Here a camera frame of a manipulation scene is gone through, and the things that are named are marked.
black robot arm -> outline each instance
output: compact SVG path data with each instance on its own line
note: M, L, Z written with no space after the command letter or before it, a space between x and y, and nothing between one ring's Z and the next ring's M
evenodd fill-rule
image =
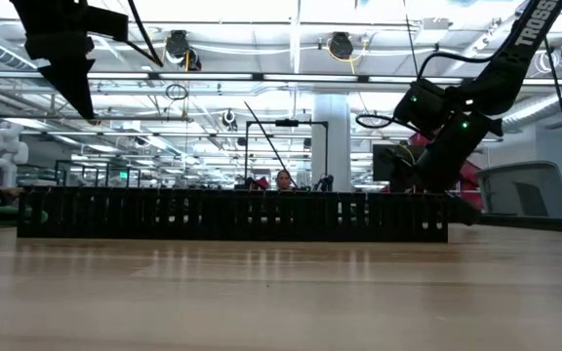
M426 79L411 84L394 118L432 138L413 166L399 174L421 188L443 192L459 178L465 160L487 133L502 136L502 120L517 99L528 66L562 10L562 0L530 0L511 33L481 74L459 87L442 89Z

black monitor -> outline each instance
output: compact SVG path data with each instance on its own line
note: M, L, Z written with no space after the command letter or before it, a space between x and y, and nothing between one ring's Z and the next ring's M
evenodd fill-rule
M424 147L413 145L374 145L372 148L372 178L374 181L393 181L394 164L391 153L388 150L413 163L413 160L417 161L422 156Z

table surface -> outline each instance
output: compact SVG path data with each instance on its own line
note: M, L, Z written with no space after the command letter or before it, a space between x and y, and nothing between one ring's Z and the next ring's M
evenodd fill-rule
M16 239L0 350L562 350L562 233L450 244Z

white column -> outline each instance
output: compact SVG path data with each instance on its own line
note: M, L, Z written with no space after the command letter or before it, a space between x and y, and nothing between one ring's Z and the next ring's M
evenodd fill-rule
M316 95L312 121L329 122L328 174L334 191L350 191L350 108L347 95ZM311 182L325 173L325 136L322 126L311 129Z

white robot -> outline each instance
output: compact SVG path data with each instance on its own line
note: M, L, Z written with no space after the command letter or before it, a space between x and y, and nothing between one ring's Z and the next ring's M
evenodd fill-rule
M27 163L29 150L27 144L19 141L23 126L10 122L0 123L0 170L1 187L17 186L17 165Z

